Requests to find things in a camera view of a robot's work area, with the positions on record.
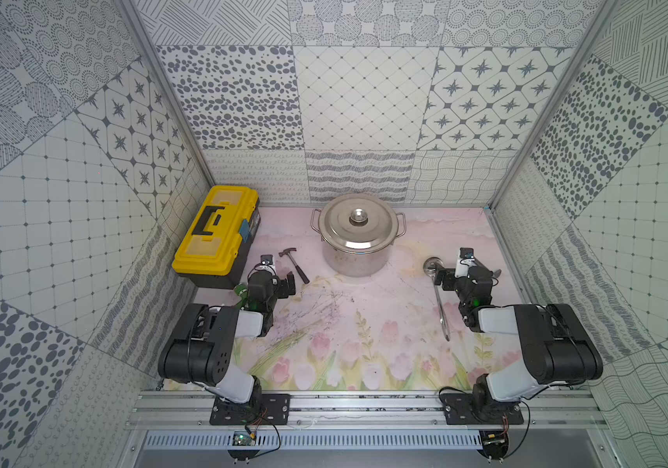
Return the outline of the stainless steel ladle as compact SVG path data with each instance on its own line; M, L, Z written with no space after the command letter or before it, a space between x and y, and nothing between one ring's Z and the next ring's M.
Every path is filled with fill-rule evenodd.
M443 301L440 292L438 290L438 285L435 283L435 280L437 279L437 274L442 269L443 269L443 262L441 259L439 259L439 257L429 257L423 263L423 273L425 273L425 275L427 275L427 277L431 279L433 292L437 302L437 307L439 312L439 323L441 331L443 333L443 337L445 338L446 341L450 342L451 341L450 327L445 314Z

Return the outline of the stainless steel pot lid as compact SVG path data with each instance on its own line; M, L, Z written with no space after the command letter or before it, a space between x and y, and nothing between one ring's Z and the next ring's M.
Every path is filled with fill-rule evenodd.
M324 237L353 241L392 239L400 230L396 211L386 201L363 193L334 198L312 225Z

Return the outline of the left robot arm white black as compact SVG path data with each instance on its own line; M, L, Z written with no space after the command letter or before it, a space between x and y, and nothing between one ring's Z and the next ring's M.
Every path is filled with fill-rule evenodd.
M269 265L261 266L250 274L245 292L230 306L187 305L158 357L159 376L195 384L232 407L258 411L261 383L232 364L234 342L268 334L277 302L297 292L295 276L281 278Z

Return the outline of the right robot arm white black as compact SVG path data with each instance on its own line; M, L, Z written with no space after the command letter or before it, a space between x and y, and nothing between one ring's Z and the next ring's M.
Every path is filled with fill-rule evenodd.
M520 360L499 372L482 374L474 383L476 411L510 407L551 386L601 378L603 359L568 304L495 306L496 277L479 264L458 270L435 266L432 280L441 290L457 294L462 321L472 333L514 335L519 340Z

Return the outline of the green toy drill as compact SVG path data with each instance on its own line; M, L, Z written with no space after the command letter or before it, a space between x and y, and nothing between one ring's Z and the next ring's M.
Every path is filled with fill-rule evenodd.
M248 288L246 284L239 284L234 288L234 293L237 296L237 302L234 304L235 307L242 309L245 304L248 302Z

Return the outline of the yellow black toolbox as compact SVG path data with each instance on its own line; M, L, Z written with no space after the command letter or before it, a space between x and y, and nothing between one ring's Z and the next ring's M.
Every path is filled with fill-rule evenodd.
M173 270L199 288L235 288L261 222L258 204L255 189L212 187L175 253Z

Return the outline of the right circuit board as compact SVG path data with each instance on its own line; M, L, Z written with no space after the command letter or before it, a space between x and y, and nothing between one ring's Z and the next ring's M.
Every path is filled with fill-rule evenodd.
M509 449L509 438L503 432L481 431L480 442L484 452L506 452Z

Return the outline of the circuit board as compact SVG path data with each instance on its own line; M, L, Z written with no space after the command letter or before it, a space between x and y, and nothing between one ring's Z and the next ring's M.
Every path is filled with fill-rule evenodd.
M509 449L509 438L503 432L481 431L480 442L484 452L506 452Z
M232 435L233 447L255 447L256 435L254 433L236 431Z

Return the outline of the left circuit board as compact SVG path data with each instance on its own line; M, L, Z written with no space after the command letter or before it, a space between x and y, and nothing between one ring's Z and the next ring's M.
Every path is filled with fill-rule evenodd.
M255 447L256 435L254 433L236 431L232 435L233 447Z

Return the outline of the black handled hammer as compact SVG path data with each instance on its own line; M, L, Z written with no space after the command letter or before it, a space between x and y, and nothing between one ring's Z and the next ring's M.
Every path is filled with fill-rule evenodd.
M278 253L278 256L281 259L288 259L293 268L294 271L297 273L298 277L300 278L301 282L304 285L309 285L310 284L310 278L308 278L308 275L306 275L305 271L300 267L299 263L297 263L296 259L294 258L295 253L297 253L298 250L296 248L287 248L284 249L283 251Z

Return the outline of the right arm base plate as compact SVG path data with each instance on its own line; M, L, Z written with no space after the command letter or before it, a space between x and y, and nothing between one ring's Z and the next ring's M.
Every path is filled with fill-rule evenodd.
M522 425L525 419L517 403L477 403L462 392L441 392L438 395L448 425Z

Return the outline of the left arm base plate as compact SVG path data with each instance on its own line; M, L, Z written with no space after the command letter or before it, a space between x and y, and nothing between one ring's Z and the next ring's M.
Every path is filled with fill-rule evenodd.
M262 393L248 403L237 404L226 399L217 399L210 417L212 426L231 425L286 425L289 419L290 394Z

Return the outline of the aluminium mounting rail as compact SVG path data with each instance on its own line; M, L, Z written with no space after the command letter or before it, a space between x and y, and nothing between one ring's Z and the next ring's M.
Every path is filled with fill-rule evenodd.
M523 404L509 417L477 419L451 400L468 396L438 391L291 391L286 398L267 398L249 427L271 421L283 430L304 429L604 429L607 423L587 390L551 390ZM229 421L215 407L214 397L201 391L146 391L137 397L128 429L215 428Z

